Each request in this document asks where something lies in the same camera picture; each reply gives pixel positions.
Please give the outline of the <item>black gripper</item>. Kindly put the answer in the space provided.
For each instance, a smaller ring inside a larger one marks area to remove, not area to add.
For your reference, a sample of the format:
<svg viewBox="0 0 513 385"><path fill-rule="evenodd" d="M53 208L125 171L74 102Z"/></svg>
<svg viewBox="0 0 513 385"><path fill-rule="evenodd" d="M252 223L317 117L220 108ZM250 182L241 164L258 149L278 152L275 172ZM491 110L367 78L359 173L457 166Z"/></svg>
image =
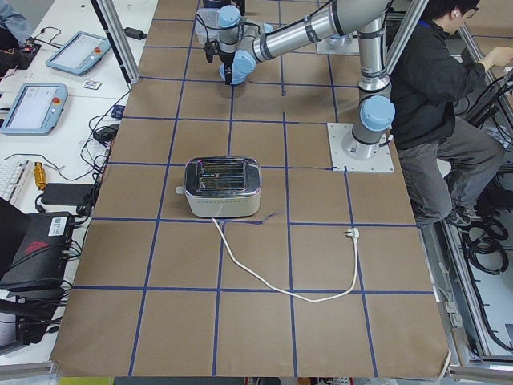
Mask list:
<svg viewBox="0 0 513 385"><path fill-rule="evenodd" d="M217 42L218 55L223 63L223 74L225 76L224 83L226 85L232 84L233 62L235 59L236 46L231 43L224 43L220 39Z"/></svg>

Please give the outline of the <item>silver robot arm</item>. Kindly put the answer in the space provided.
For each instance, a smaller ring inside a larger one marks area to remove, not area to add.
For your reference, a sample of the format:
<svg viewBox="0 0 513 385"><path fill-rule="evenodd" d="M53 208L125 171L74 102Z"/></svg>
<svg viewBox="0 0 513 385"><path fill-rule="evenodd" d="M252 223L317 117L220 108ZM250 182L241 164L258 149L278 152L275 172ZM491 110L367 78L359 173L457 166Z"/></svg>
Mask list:
<svg viewBox="0 0 513 385"><path fill-rule="evenodd" d="M328 38L328 44L332 47L348 46L356 42L357 39L353 37L351 34L335 34Z"/></svg>
<svg viewBox="0 0 513 385"><path fill-rule="evenodd" d="M220 58L224 83L238 85L258 63L325 39L357 33L361 73L358 118L341 146L347 156L369 160L395 115L385 63L385 15L389 8L388 1L332 1L296 22L273 29L245 17L231 2L223 2L213 11L211 22L196 14L196 34L207 61Z"/></svg>

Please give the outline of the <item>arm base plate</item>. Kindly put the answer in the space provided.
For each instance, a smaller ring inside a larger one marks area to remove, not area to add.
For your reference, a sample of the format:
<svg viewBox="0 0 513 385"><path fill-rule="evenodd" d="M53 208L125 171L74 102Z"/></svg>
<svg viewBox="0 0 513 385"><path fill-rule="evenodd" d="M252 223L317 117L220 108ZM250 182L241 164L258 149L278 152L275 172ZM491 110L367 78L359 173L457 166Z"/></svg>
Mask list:
<svg viewBox="0 0 513 385"><path fill-rule="evenodd" d="M324 55L359 55L357 37L350 35L325 38L316 43L316 49Z"/></svg>
<svg viewBox="0 0 513 385"><path fill-rule="evenodd" d="M327 123L332 169L335 172L393 173L394 162L386 134L376 144L361 144L353 124Z"/></svg>

